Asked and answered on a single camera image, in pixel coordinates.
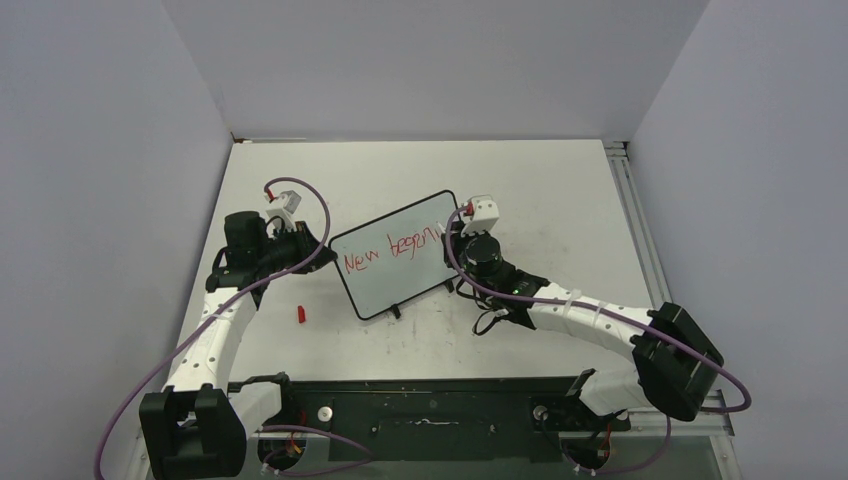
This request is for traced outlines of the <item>black framed small whiteboard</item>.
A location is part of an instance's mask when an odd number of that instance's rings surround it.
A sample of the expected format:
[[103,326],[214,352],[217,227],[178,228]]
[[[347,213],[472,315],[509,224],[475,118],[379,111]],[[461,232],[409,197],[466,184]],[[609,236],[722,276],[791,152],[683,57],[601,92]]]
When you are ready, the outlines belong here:
[[439,230],[457,208],[454,193],[442,190],[329,240],[358,319],[398,315],[401,304],[457,277]]

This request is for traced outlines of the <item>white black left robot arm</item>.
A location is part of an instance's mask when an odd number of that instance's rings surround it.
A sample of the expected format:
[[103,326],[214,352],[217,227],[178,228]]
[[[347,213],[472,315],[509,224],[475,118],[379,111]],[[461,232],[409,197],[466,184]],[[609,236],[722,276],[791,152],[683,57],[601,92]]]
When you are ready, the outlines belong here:
[[185,354],[159,392],[146,394],[139,419],[156,479],[234,477],[244,465],[247,441],[261,424],[282,431],[298,416],[298,403],[272,387],[232,402],[228,386],[243,335],[268,288],[282,272],[308,274],[334,255],[302,220],[281,212],[226,216],[226,244],[205,282],[204,314]]

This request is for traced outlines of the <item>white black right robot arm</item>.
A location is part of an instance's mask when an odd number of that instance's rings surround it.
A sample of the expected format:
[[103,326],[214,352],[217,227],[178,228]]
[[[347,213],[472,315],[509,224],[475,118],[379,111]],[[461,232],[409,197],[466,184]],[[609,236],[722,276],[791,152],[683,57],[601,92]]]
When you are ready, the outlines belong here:
[[692,421],[724,359],[680,305],[631,308],[610,304],[532,275],[504,260],[490,233],[464,235],[453,221],[443,238],[445,262],[471,279],[484,300],[509,321],[532,330],[562,333],[626,359],[624,369],[584,371],[565,402],[569,421],[590,428],[603,417],[653,407]]

